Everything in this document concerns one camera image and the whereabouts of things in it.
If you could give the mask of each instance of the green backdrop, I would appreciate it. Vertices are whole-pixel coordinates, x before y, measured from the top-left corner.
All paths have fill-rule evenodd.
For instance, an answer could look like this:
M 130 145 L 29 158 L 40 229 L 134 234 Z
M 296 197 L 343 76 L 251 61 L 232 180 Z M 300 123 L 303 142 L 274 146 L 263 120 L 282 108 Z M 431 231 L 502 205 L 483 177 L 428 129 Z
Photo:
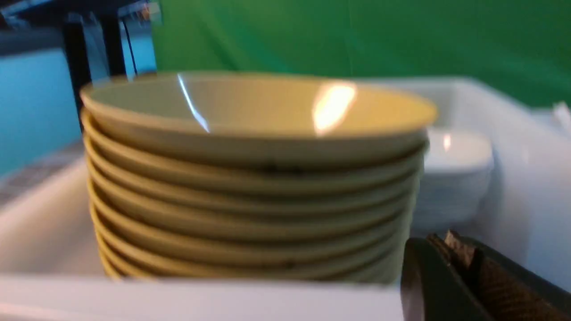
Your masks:
M 467 75 L 571 102 L 570 0 L 161 0 L 159 70 Z

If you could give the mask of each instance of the blue wall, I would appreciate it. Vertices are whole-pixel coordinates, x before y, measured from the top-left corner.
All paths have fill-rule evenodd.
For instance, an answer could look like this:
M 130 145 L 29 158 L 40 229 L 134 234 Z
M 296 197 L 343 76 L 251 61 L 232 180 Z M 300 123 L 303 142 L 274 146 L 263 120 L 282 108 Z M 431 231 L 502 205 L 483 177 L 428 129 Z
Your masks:
M 93 80 L 108 77 L 100 30 L 86 30 Z M 137 69 L 155 70 L 150 31 L 131 37 Z M 123 37 L 128 75 L 133 67 Z M 0 58 L 0 177 L 81 137 L 69 70 L 61 49 Z

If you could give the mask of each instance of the black pole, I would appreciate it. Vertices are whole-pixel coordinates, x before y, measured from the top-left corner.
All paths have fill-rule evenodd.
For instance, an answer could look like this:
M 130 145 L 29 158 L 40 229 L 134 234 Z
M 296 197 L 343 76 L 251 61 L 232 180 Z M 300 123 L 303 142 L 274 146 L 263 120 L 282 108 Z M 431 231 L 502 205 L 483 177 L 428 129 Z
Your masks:
M 101 23 L 101 29 L 103 30 L 103 41 L 105 42 L 110 76 L 125 75 L 126 69 L 119 18 L 109 15 L 101 16 L 99 17 L 99 23 Z
M 69 22 L 63 25 L 63 43 L 66 52 L 67 65 L 70 71 L 71 86 L 75 96 L 77 114 L 83 103 L 79 96 L 80 89 L 91 82 L 91 71 L 87 59 L 87 46 L 83 34 L 83 25 L 78 22 Z

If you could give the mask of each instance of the yellow bowl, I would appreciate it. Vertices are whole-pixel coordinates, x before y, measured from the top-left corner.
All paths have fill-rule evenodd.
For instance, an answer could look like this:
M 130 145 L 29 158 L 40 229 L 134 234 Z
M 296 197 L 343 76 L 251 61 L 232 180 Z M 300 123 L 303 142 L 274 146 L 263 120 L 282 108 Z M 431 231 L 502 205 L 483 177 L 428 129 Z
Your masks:
M 179 73 L 81 92 L 104 132 L 163 155 L 250 168 L 350 168 L 426 139 L 436 108 L 366 83 Z
M 176 234 L 133 220 L 108 206 L 100 206 L 98 210 L 125 240 L 158 254 L 211 264 L 264 268 L 295 266 L 354 252 L 408 229 L 408 219 L 412 215 L 411 208 L 408 208 L 389 222 L 336 238 L 312 242 L 254 243 Z
M 138 195 L 106 179 L 89 159 L 87 165 L 90 179 L 95 183 L 88 184 L 90 195 L 97 204 L 109 203 L 136 220 L 165 230 L 229 240 L 285 242 L 347 234 L 390 220 L 408 208 L 415 196 L 409 191 L 377 206 L 339 215 L 290 218 L 237 215 L 178 206 Z
M 386 182 L 380 186 L 370 188 L 369 190 L 336 197 L 329 196 L 326 198 L 290 198 L 276 200 L 253 196 L 228 195 L 219 192 L 180 187 L 133 174 L 113 165 L 99 155 L 93 148 L 89 136 L 86 135 L 84 137 L 84 142 L 90 162 L 100 169 L 101 173 L 104 173 L 106 177 L 109 177 L 109 181 L 113 181 L 121 186 L 126 186 L 140 196 L 149 196 L 169 203 L 213 211 L 286 216 L 334 214 L 336 212 L 346 212 L 356 208 L 369 207 L 374 204 L 382 203 L 387 199 L 409 191 L 411 186 L 413 186 L 418 179 L 418 171 L 416 171 L 395 181 Z M 91 164 L 89 164 L 89 166 L 90 170 L 95 172 L 93 166 Z M 125 193 L 118 191 L 117 194 L 123 195 Z
M 107 275 L 109 278 L 113 280 L 121 280 L 121 278 L 123 277 L 121 273 L 117 272 L 117 270 L 111 265 L 111 263 L 109 263 L 109 261 L 105 257 L 105 254 L 103 254 L 103 252 L 101 251 L 99 251 L 99 260 L 101 261 L 101 265 L 103 266 L 103 272 L 105 272 L 105 275 Z
M 129 261 L 123 259 L 120 255 L 115 253 L 103 240 L 99 232 L 95 232 L 95 238 L 97 239 L 97 245 L 99 247 L 99 252 L 105 256 L 107 263 L 111 264 L 120 271 L 122 275 L 132 276 L 139 279 L 154 279 L 153 274 L 133 265 Z
M 84 110 L 82 122 L 90 146 L 110 163 L 126 171 L 171 184 L 248 195 L 326 196 L 367 189 L 392 181 L 422 168 L 428 147 L 421 141 L 400 158 L 377 162 L 374 166 L 335 172 L 277 174 L 185 162 L 148 153 L 106 137 Z
M 396 232 L 384 241 L 379 241 L 344 256 L 298 266 L 282 268 L 221 266 L 191 260 L 180 260 L 145 250 L 119 236 L 112 228 L 107 226 L 108 223 L 103 223 L 99 216 L 99 211 L 92 204 L 91 217 L 95 229 L 114 251 L 128 257 L 146 271 L 150 271 L 148 273 L 163 276 L 332 280 L 331 277 L 337 275 L 336 279 L 351 280 L 349 277 L 352 274 L 343 275 L 346 271 L 355 271 L 356 268 L 366 266 L 370 262 L 378 264 L 379 258 L 387 256 L 388 252 L 400 246 L 400 243 L 403 241 L 402 233 Z

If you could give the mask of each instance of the stack of white bowls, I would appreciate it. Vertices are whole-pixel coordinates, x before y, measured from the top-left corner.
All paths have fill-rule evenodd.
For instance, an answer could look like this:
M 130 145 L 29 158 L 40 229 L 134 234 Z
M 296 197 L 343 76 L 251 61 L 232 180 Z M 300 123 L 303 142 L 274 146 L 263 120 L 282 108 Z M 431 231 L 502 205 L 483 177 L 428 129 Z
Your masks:
M 446 232 L 470 223 L 486 196 L 494 168 L 492 144 L 478 133 L 429 129 L 413 232 Z
M 83 90 L 113 277 L 391 283 L 429 102 L 321 78 L 170 74 Z

